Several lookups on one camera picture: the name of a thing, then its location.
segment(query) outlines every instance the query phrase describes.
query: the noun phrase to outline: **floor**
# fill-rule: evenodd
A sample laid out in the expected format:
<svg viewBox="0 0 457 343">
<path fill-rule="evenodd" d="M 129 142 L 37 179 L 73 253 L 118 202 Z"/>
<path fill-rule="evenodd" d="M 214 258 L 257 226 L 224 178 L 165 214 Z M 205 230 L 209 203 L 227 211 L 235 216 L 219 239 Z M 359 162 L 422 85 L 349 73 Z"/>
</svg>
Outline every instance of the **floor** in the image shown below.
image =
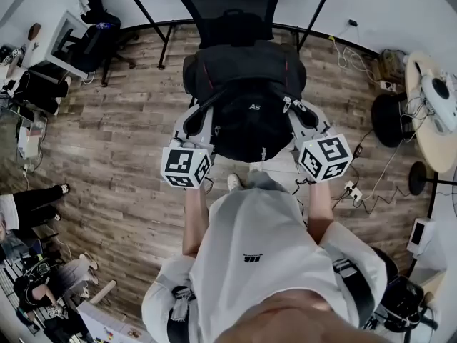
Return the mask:
<svg viewBox="0 0 457 343">
<path fill-rule="evenodd" d="M 290 33 L 279 30 L 276 40 L 293 41 Z M 51 226 L 58 231 L 60 242 L 69 246 L 73 258 L 88 252 L 99 263 L 101 286 L 111 279 L 117 281 L 117 290 L 101 308 L 117 317 L 125 314 L 127 321 L 139 326 L 144 293 L 163 260 L 181 248 L 184 191 L 161 180 L 161 149 L 169 142 L 174 122 L 189 105 L 181 65 L 198 44 L 194 26 L 178 27 L 169 44 L 166 69 L 159 71 L 156 66 L 162 43 L 155 32 L 145 30 L 123 53 L 136 60 L 135 69 L 114 62 L 106 88 L 100 85 L 100 71 L 90 84 L 75 80 L 59 115 L 50 120 L 43 161 L 29 175 L 32 189 L 70 183 L 71 193 L 57 204 L 63 219 Z M 310 36 L 301 59 L 308 72 L 303 98 L 320 106 L 355 149 L 371 129 L 370 110 L 376 97 L 373 84 L 362 71 L 338 67 L 336 50 L 329 40 Z M 15 121 L 3 116 L 0 122 L 0 192 L 19 192 L 25 190 L 26 182 L 16 163 Z M 364 195 L 370 194 L 393 152 L 373 134 L 366 137 L 361 157 L 353 162 Z M 375 195 L 390 200 L 396 187 L 406 193 L 409 168 L 419 159 L 421 154 L 413 141 L 402 145 Z M 305 178 L 305 174 L 298 174 L 288 149 L 264 163 L 263 169 L 291 191 L 296 189 L 295 179 Z M 208 203 L 227 192 L 226 177 L 231 172 L 243 176 L 247 171 L 248 164 L 216 158 L 210 173 L 215 184 Z M 331 182 L 335 198 L 341 196 L 348 180 L 357 180 L 352 169 Z M 343 199 L 334 210 L 335 217 L 365 242 L 382 248 L 404 270 L 410 262 L 406 244 L 413 221 L 428 210 L 431 189 L 426 191 L 420 197 L 397 194 L 390 204 L 379 200 L 371 215 L 363 207 L 354 208 L 351 199 Z M 297 196 L 305 204 L 306 217 L 306 185 Z M 375 200 L 366 202 L 368 210 Z M 69 249 L 63 244 L 60 247 L 70 259 Z"/>
</svg>

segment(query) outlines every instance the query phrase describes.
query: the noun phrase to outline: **person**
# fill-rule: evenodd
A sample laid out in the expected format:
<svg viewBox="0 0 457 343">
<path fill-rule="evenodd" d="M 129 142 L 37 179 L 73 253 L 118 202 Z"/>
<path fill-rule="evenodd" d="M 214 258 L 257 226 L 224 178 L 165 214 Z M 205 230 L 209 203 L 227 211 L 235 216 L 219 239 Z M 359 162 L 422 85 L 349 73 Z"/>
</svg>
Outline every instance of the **person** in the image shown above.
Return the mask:
<svg viewBox="0 0 457 343">
<path fill-rule="evenodd" d="M 307 228 L 295 196 L 266 172 L 249 172 L 246 188 L 231 174 L 228 188 L 209 211 L 203 188 L 186 190 L 182 255 L 164 262 L 142 304 L 158 343 L 385 342 L 356 328 L 328 250 L 357 265 L 375 306 L 385 264 L 334 221 L 327 182 L 310 185 Z"/>
<path fill-rule="evenodd" d="M 70 186 L 62 184 L 0 196 L 0 242 L 5 240 L 6 231 L 21 231 L 45 224 L 50 219 L 60 220 L 60 214 L 49 203 L 69 191 Z"/>
<path fill-rule="evenodd" d="M 29 101 L 40 109 L 57 115 L 61 99 L 70 88 L 71 77 L 55 84 L 33 72 L 17 66 L 19 55 L 10 63 L 11 69 L 4 79 L 3 90 L 17 102 Z"/>
<path fill-rule="evenodd" d="M 27 320 L 32 322 L 34 320 L 33 311 L 39 307 L 56 307 L 62 313 L 63 308 L 58 304 L 58 300 L 67 291 L 82 281 L 99 284 L 99 280 L 94 276 L 91 268 L 97 270 L 97 263 L 81 254 L 79 259 L 72 260 L 51 272 L 47 284 L 42 283 L 41 280 L 31 281 L 25 276 L 18 277 L 14 281 L 14 292 L 19 298 L 17 317 L 24 324 L 27 324 Z"/>
</svg>

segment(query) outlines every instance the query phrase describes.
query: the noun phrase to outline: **chair leg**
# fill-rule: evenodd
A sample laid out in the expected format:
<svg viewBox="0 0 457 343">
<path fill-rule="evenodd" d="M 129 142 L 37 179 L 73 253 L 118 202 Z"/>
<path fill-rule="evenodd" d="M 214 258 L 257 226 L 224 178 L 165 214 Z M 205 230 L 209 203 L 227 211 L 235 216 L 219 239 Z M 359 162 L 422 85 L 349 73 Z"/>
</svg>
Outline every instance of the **chair leg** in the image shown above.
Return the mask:
<svg viewBox="0 0 457 343">
<path fill-rule="evenodd" d="M 120 54 L 114 54 L 113 57 L 115 57 L 119 61 L 126 62 L 127 64 L 129 64 L 129 69 L 134 69 L 136 66 L 134 60 L 126 59 L 125 57 L 122 57 Z"/>
<path fill-rule="evenodd" d="M 108 86 L 108 83 L 106 82 L 106 75 L 108 74 L 109 65 L 111 65 L 112 59 L 113 59 L 112 56 L 108 56 L 105 58 L 105 64 L 103 66 L 103 76 L 101 77 L 101 85 L 103 88 Z"/>
</svg>

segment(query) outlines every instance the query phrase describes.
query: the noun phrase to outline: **black backpack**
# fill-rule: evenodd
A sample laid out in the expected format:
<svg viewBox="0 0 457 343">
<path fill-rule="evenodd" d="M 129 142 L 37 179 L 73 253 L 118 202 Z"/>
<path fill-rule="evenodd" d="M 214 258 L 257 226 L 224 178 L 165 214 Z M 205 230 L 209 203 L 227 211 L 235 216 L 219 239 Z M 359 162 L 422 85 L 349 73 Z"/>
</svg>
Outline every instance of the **black backpack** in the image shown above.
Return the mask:
<svg viewBox="0 0 457 343">
<path fill-rule="evenodd" d="M 201 49 L 184 61 L 184 86 L 200 111 L 184 125 L 198 133 L 213 107 L 214 151 L 247 163 L 275 157 L 293 139 L 283 98 L 301 99 L 306 70 L 292 46 L 257 41 Z"/>
</svg>

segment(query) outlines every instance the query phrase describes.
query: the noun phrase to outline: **black pants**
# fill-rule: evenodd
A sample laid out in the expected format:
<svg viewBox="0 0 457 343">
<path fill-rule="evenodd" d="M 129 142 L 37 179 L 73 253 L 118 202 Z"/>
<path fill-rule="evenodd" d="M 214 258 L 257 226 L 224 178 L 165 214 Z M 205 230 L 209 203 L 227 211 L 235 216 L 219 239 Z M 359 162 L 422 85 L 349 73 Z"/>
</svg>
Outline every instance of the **black pants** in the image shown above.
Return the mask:
<svg viewBox="0 0 457 343">
<path fill-rule="evenodd" d="M 13 194 L 19 218 L 19 229 L 30 229 L 53 219 L 57 210 L 48 204 L 60 199 L 63 195 L 60 186 Z"/>
<path fill-rule="evenodd" d="M 14 92 L 14 98 L 18 101 L 30 101 L 38 108 L 55 113 L 59 107 L 55 98 L 66 96 L 68 90 L 69 86 L 65 81 L 55 84 L 27 71 L 21 77 L 19 87 Z"/>
</svg>

